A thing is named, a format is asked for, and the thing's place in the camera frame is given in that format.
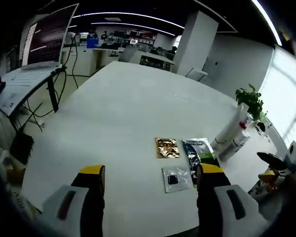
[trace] ceiling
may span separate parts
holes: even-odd
[[[269,26],[251,0],[200,1],[203,3],[202,5],[199,4],[197,0],[177,0],[175,2],[173,0],[150,0],[149,2],[131,0],[55,0],[52,3],[50,3],[50,0],[40,0],[32,1],[31,5],[28,4],[28,1],[21,0],[12,1],[9,5],[1,1],[0,10],[4,9],[1,18],[5,20],[0,21],[0,31],[3,34],[0,40],[0,49],[19,43],[23,25],[30,17],[33,17],[39,9],[40,13],[50,13],[53,10],[76,2],[80,2],[80,5],[75,15],[93,12],[130,12],[161,18],[180,26],[185,26],[187,17],[191,13],[199,10],[219,23],[218,32],[220,32],[220,34],[251,39],[270,46],[276,43]],[[296,24],[296,6],[293,6],[293,3],[288,5],[287,3],[279,3],[275,0],[259,0],[259,2],[270,15],[278,32],[279,29],[282,30],[282,28],[285,28],[284,26],[287,24]],[[75,27],[77,31],[88,31],[90,27],[95,27],[95,25],[91,25],[93,22],[107,22],[107,20],[104,19],[105,17],[118,17],[121,19],[122,23],[143,25],[174,35],[181,35],[183,32],[182,28],[159,20],[120,14],[77,17],[72,20],[71,25],[77,25],[77,27]],[[290,46],[284,43],[283,47],[289,50]]]

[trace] floor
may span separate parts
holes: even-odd
[[[85,83],[89,77],[81,77],[81,76],[75,76],[75,79],[77,81],[78,86],[81,86],[83,83]],[[55,89],[58,93],[58,95],[60,95],[61,90],[63,88],[64,85],[64,81],[65,81],[65,75],[64,73],[61,73],[56,82],[55,82]],[[50,102],[50,97],[49,97],[49,93],[48,90],[46,90],[47,88],[47,84],[45,84],[44,86],[42,86],[40,89],[38,89],[29,99],[29,104],[30,104],[30,108],[33,111],[35,108],[37,108],[37,106],[42,102],[42,105],[36,110],[35,114],[37,115],[43,115],[49,111],[52,110],[52,104]],[[74,82],[74,78],[73,76],[67,76],[67,80],[66,80],[66,86],[63,92],[63,95],[61,97],[60,103],[59,103],[59,107],[61,107],[61,104],[76,90],[76,85]],[[46,115],[45,117],[42,118],[37,118],[37,121],[39,123],[43,123],[43,121],[48,117],[48,116],[53,116],[54,112],[51,112],[50,114]],[[25,125],[25,129],[24,129],[25,134],[28,134],[30,136],[35,136],[37,133],[40,133],[40,128],[38,127],[37,124],[32,123],[32,122],[27,122]]]

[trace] potted plant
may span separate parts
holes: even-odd
[[[252,89],[252,91],[247,91],[243,88],[236,90],[236,101],[238,106],[241,103],[247,104],[249,106],[248,113],[250,113],[253,117],[253,120],[256,121],[260,119],[263,101],[260,100],[261,93],[256,92],[256,89],[253,85],[249,84],[249,87]]]

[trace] white table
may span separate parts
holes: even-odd
[[[43,133],[34,138],[22,192],[41,209],[82,167],[104,164],[104,236],[163,237],[189,230],[198,226],[197,192],[166,194],[161,168],[188,167],[180,140],[211,141],[235,111],[234,100],[194,80],[112,62],[46,120]],[[177,139],[181,157],[157,159],[155,137]],[[232,183],[245,189],[257,181],[258,169],[267,168],[255,153],[275,150],[259,138],[254,141],[257,147],[243,147],[230,158],[234,167],[223,166]],[[259,168],[252,169],[254,164]]]

